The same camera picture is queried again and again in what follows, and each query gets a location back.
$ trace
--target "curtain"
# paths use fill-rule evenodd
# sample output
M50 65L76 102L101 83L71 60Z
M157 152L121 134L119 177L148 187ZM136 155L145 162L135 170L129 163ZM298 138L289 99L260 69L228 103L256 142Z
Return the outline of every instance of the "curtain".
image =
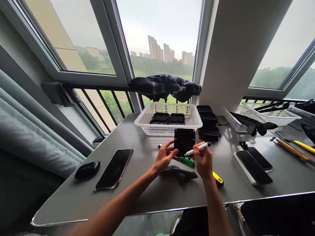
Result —
M64 178L93 151L2 70L0 139L3 150Z

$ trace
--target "hand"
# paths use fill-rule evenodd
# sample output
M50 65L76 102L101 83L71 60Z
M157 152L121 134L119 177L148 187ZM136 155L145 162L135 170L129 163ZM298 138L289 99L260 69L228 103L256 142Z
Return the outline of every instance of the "hand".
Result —
M200 174L202 180L212 179L212 152L208 148L199 150L198 146L205 142L194 145L193 159L196 162L197 171Z
M157 172L157 174L162 173L162 171L168 167L172 159L177 160L175 156L178 153L178 149L169 147L172 143L174 143L174 140L170 140L160 147L157 158L152 166L152 169Z

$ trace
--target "metal table surface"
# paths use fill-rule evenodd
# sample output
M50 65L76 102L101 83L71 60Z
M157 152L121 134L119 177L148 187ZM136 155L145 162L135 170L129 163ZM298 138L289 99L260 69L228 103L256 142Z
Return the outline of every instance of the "metal table surface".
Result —
M134 120L138 115L137 113L128 115L86 159L84 163L101 161L100 170L96 176L79 183L74 179L75 173L73 173L38 210L32 220L34 226L57 225L89 219L152 166L158 153L157 146L173 137L147 136L141 128L134 125ZM223 117L218 117L218 119L222 124L227 123ZM281 146L270 141L272 133L252 137L249 134L237 133L230 125L219 126L219 130L221 138L218 143L212 144L210 150L213 152L213 171L224 181L224 186L219 189L223 203L315 192L315 168L299 161ZM290 133L295 132L295 129L286 126L283 131ZM296 140L307 144L303 139L306 137L304 133L297 132L295 135L301 137ZM273 183L258 187L251 185L233 157L239 141L250 141L273 165L273 171L268 173ZM120 184L111 191L94 192L95 185L104 169L115 151L120 148L134 150ZM175 160L171 161L171 165L191 170ZM141 195L131 215L205 205L205 191L199 175L186 186L181 186L173 177L157 177Z

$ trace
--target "white plastic basket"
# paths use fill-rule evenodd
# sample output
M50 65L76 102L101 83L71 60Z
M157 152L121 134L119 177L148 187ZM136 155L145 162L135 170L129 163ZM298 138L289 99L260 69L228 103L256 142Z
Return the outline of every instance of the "white plastic basket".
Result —
M242 103L243 106L246 108L249 108L252 112L256 113L258 117L261 119L274 123L278 126L284 126L292 121L295 121L297 119L301 119L298 115L295 115L289 111L286 110L278 110L278 111L270 111L270 112L263 112L259 113L258 111L255 111L255 108L263 107L267 104L265 103Z
M297 123L307 125L308 127L313 127L315 125L315 115L307 111L301 110L294 106L289 106L287 109L289 112L296 114L301 117L301 119L296 120Z
M150 121L156 112L183 113L185 125L151 125ZM173 103L149 103L134 122L135 126L141 127L147 135L174 136L176 128L198 129L202 127L202 121L193 104Z
M245 133L247 132L247 126L242 125L227 109L224 109L224 117L230 123L230 125L235 129L236 132ZM234 112L236 114L244 115L250 118L253 118L261 123L266 123L265 120L261 119L260 117L256 116L255 113L251 112L248 108L239 105Z

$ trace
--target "yellow screwdriver handle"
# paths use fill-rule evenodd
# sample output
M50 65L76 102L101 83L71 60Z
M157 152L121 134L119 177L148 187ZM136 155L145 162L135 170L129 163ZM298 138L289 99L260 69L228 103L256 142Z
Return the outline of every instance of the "yellow screwdriver handle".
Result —
M291 147L290 145L286 144L285 142L279 140L278 144L280 144L282 147L287 149L289 152L291 152L293 155L297 156L301 161L303 162L309 162L309 158L301 153L299 153L295 148Z
M212 175L216 180L217 186L222 187L224 185L223 180L215 172L212 172Z
M295 144L297 144L297 145L303 147L303 148L306 149L307 151L309 151L309 152L315 154L315 149L314 149L314 148L312 148L312 147L310 147L310 146L308 146L308 145L306 145L306 144L304 144L304 143L301 143L301 142L299 142L299 141L293 141L293 142L294 142Z

